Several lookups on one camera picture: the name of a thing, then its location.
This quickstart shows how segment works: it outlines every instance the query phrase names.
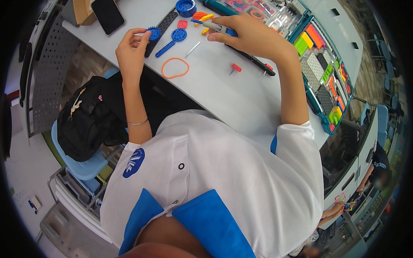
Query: black backpack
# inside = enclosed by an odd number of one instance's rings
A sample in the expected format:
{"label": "black backpack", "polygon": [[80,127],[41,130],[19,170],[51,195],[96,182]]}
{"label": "black backpack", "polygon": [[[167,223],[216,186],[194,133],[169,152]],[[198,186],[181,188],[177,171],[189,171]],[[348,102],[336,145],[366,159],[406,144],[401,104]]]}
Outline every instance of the black backpack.
{"label": "black backpack", "polygon": [[[77,98],[76,103],[81,103],[71,116]],[[126,127],[121,73],[109,79],[93,76],[75,91],[60,112],[57,140],[66,155],[82,162],[90,159],[102,143],[106,146],[127,143]]]}

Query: blue collar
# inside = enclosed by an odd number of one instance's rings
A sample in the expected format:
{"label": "blue collar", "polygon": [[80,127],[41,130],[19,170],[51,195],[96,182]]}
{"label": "blue collar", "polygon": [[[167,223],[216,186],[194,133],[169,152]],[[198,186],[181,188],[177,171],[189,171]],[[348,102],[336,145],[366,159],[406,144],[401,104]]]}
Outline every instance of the blue collar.
{"label": "blue collar", "polygon": [[[129,215],[119,255],[131,250],[141,228],[163,211],[158,201],[143,189]],[[215,190],[207,191],[175,208],[172,216],[191,232],[214,258],[255,257],[251,246]]]}

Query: bracelet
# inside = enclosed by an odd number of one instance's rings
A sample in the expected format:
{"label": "bracelet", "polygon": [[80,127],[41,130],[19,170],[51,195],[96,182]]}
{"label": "bracelet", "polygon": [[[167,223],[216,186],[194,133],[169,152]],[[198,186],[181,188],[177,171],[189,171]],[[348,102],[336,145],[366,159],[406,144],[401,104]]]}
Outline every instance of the bracelet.
{"label": "bracelet", "polygon": [[129,125],[142,125],[142,124],[146,123],[147,121],[148,121],[148,118],[147,118],[144,122],[142,122],[142,123],[130,123],[130,122],[128,122],[128,120],[126,120],[126,122],[127,122]]}

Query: student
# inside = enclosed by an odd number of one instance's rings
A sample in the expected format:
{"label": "student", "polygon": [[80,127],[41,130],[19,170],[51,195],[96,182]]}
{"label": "student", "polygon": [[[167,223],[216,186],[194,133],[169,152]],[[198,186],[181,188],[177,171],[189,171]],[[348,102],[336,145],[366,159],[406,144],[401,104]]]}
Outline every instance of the student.
{"label": "student", "polygon": [[282,257],[320,221],[321,158],[297,50],[247,14],[214,22],[238,37],[212,33],[209,41],[277,64],[276,155],[202,110],[169,115],[152,137],[139,85],[150,32],[129,30],[116,49],[129,143],[100,209],[102,228],[122,257]]}
{"label": "student", "polygon": [[357,192],[365,191],[370,183],[373,183],[374,187],[379,190],[385,190],[392,181],[392,172],[389,168],[389,160],[385,150],[376,143],[376,151],[373,154],[373,161],[367,170],[366,175],[357,188]]}
{"label": "student", "polygon": [[401,109],[400,101],[397,101],[397,107],[395,109],[389,108],[389,113],[394,114],[397,117],[404,116],[404,111]]}

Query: cardboard box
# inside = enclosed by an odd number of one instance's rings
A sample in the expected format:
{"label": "cardboard box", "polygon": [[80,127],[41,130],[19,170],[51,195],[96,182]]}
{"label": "cardboard box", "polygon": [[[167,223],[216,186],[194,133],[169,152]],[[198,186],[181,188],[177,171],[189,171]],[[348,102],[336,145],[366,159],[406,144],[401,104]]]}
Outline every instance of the cardboard box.
{"label": "cardboard box", "polygon": [[78,25],[91,25],[96,21],[96,15],[90,6],[94,0],[73,0],[76,23]]}

